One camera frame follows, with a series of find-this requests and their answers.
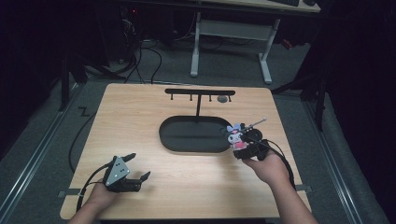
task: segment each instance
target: black cable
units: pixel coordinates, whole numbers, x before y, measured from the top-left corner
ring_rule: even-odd
[[[285,164],[286,169],[288,170],[288,173],[289,173],[289,182],[291,183],[291,185],[293,186],[293,188],[296,189],[296,185],[294,184],[294,173],[293,173],[293,171],[291,170],[291,166],[290,166],[288,160],[286,160],[285,155],[282,155],[283,152],[282,152],[282,154],[280,154],[280,153],[279,153],[278,151],[276,151],[273,147],[269,147],[269,146],[263,144],[262,142],[257,141],[257,140],[255,140],[255,139],[253,139],[253,138],[249,138],[249,137],[248,137],[248,139],[251,140],[252,142],[255,142],[255,143],[257,143],[257,144],[260,144],[260,145],[263,146],[263,147],[266,147],[266,148],[268,148],[268,149],[271,149],[271,150],[283,161],[283,163]]]
[[[282,149],[275,142],[270,141],[268,139],[267,139],[267,142],[270,142],[270,143],[274,144],[279,149],[279,151],[282,153],[282,155],[285,156],[285,153],[283,153]]]
[[[134,66],[134,69],[132,69],[132,71],[129,73],[129,75],[125,78],[124,83],[128,82],[129,77],[132,75],[134,70],[137,69],[137,66],[140,64],[141,60],[142,60],[142,44],[140,43],[140,46],[139,46],[139,60],[136,62],[136,65]]]
[[[161,56],[161,54],[160,54],[159,52],[157,52],[157,51],[154,50],[154,49],[146,49],[146,50],[150,50],[150,51],[156,53],[156,54],[160,57],[160,63],[158,64],[157,69],[155,69],[154,73],[151,75],[151,85],[152,85],[152,84],[154,84],[154,76],[155,76],[155,74],[156,74],[156,73],[158,72],[158,70],[160,69],[161,64],[163,64],[163,57]]]
[[[96,112],[93,113],[93,114],[85,121],[85,123],[81,126],[81,128],[79,128],[78,133],[76,134],[76,136],[75,136],[75,138],[74,138],[74,140],[73,140],[73,143],[72,143],[72,145],[71,145],[70,148],[69,148],[69,156],[68,156],[69,167],[70,167],[70,169],[72,170],[73,173],[76,171],[76,169],[73,167],[73,164],[72,164],[72,150],[73,150],[74,144],[77,142],[78,136],[81,134],[82,130],[85,128],[85,126],[88,124],[88,122],[90,122],[90,120],[91,120],[93,117],[95,117],[95,115],[96,115]]]
[[[223,45],[223,38],[220,37],[219,44],[218,44],[217,46],[215,46],[214,48],[205,48],[205,47],[203,47],[201,44],[199,45],[199,47],[200,47],[201,49],[214,50],[214,49],[220,48],[222,45]]]
[[[101,166],[99,169],[97,169],[95,172],[93,172],[93,174],[90,176],[90,178],[88,178],[87,182],[85,183],[84,187],[81,189],[81,192],[78,195],[78,201],[77,201],[77,207],[76,207],[76,212],[78,212],[78,210],[81,208],[82,206],[82,200],[84,199],[84,194],[85,191],[87,190],[87,187],[90,185],[91,180],[93,179],[93,177],[99,173],[101,170],[107,168],[108,166],[110,166],[111,162],[109,162],[108,164],[105,164],[103,166]]]

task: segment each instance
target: human hand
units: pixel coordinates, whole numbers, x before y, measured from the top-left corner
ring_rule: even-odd
[[[272,150],[268,150],[263,161],[245,159],[242,162],[252,168],[256,176],[270,187],[278,180],[289,181],[289,172],[285,164]]]
[[[85,202],[84,206],[91,205],[102,211],[114,202],[117,195],[118,193],[107,190],[106,186],[102,183],[102,179],[100,179],[93,187],[90,198]]]

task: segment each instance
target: desk leg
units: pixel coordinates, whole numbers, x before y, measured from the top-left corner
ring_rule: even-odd
[[[268,64],[267,64],[267,57],[268,57],[268,53],[270,52],[271,46],[274,42],[274,38],[275,38],[277,27],[279,26],[279,23],[280,23],[280,19],[276,19],[274,22],[274,25],[271,29],[270,36],[267,41],[267,45],[264,49],[264,53],[259,54],[260,65],[262,66],[262,75],[264,76],[264,82],[266,84],[272,83],[271,74],[270,74],[270,71],[268,69]]]
[[[199,64],[199,35],[201,31],[201,12],[197,12],[197,22],[195,24],[195,43],[194,43],[194,51],[192,53],[192,62],[191,62],[191,73],[192,77],[198,76],[198,64]]]

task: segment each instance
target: wooden table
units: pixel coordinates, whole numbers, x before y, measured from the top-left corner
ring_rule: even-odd
[[[264,88],[127,85],[110,84],[106,88],[87,143],[83,149],[70,189],[80,189],[89,176],[113,156],[136,153],[126,164],[128,178],[151,175],[139,192],[120,193],[101,219],[172,218],[247,218],[279,217],[269,187],[254,172],[238,161],[232,150],[221,153],[180,153],[166,149],[159,137],[162,122],[175,115],[195,115],[196,97],[175,95],[170,100],[166,88],[232,90],[228,103],[202,98],[201,115],[221,117],[231,124],[257,125],[264,138],[276,142],[285,152],[294,172],[296,185],[302,184],[291,155],[272,94]],[[104,171],[93,180],[102,178]],[[86,200],[92,190],[87,189]],[[299,194],[306,205],[303,191]],[[75,214],[78,196],[68,195],[61,217]]]

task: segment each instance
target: cable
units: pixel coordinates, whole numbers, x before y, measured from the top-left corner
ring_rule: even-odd
[[[78,212],[78,210],[81,208],[82,206],[82,200],[84,199],[84,194],[85,191],[87,190],[87,187],[90,185],[91,180],[93,179],[93,177],[99,173],[101,170],[107,168],[108,166],[110,166],[111,162],[109,162],[108,164],[105,164],[103,166],[101,166],[99,169],[97,169],[95,172],[93,172],[93,174],[90,176],[90,178],[88,178],[87,182],[85,183],[84,187],[81,189],[81,192],[78,195],[78,201],[77,201],[77,207],[76,207],[76,212]]]
[[[152,84],[154,84],[154,76],[155,76],[155,74],[160,69],[161,64],[163,64],[163,57],[161,56],[161,54],[159,52],[155,51],[154,49],[146,49],[146,50],[150,50],[150,51],[156,53],[160,57],[160,64],[158,64],[157,69],[155,69],[154,73],[151,75],[151,85],[152,85]]]
[[[185,35],[183,35],[181,38],[175,39],[174,41],[182,40],[182,39],[185,39],[185,38],[190,38],[191,36],[193,36],[193,35],[189,35],[189,34],[190,34],[191,30],[192,30],[192,27],[194,26],[194,22],[195,22],[196,17],[197,17],[197,13],[195,12],[194,16],[192,17],[192,22],[191,22],[189,31]]]
[[[276,151],[273,147],[269,147],[269,146],[263,144],[262,142],[257,141],[257,140],[255,140],[255,139],[253,139],[253,138],[250,138],[250,137],[248,137],[248,139],[251,140],[251,141],[254,142],[254,143],[257,143],[257,144],[263,146],[263,147],[267,147],[268,149],[271,149],[271,150],[283,161],[283,163],[285,164],[286,169],[288,170],[288,173],[289,173],[289,182],[291,183],[291,185],[293,186],[293,188],[296,189],[296,186],[295,186],[295,184],[294,184],[294,173],[293,173],[293,171],[291,170],[291,166],[290,166],[288,160],[286,160],[285,155],[282,155],[282,154],[283,154],[283,151],[281,150],[282,154],[280,154],[280,153],[279,153],[278,151]]]
[[[285,153],[283,153],[282,149],[281,149],[275,142],[270,141],[270,140],[268,140],[268,139],[267,139],[267,142],[270,142],[270,143],[274,144],[277,148],[279,148],[279,151],[280,151],[280,152],[282,153],[282,155],[285,157]]]
[[[140,64],[140,61],[142,60],[142,43],[140,43],[139,46],[139,60],[136,62],[136,64],[134,65],[134,69],[132,69],[132,71],[129,73],[129,75],[125,78],[124,83],[128,82],[129,77],[132,75],[132,73],[134,72],[134,70],[137,69],[137,66]]]
[[[69,148],[69,156],[68,156],[69,167],[70,167],[70,170],[72,170],[73,173],[76,171],[76,169],[73,167],[73,164],[72,164],[72,150],[73,150],[74,144],[77,142],[78,136],[81,134],[82,130],[85,128],[85,126],[88,124],[88,122],[90,122],[90,120],[91,120],[93,117],[95,117],[96,113],[97,113],[97,112],[93,113],[93,114],[85,121],[85,123],[81,126],[81,128],[79,128],[78,133],[76,134],[76,136],[75,136],[75,138],[74,138],[74,140],[73,140],[73,143],[72,143],[72,145],[71,145],[70,148]]]

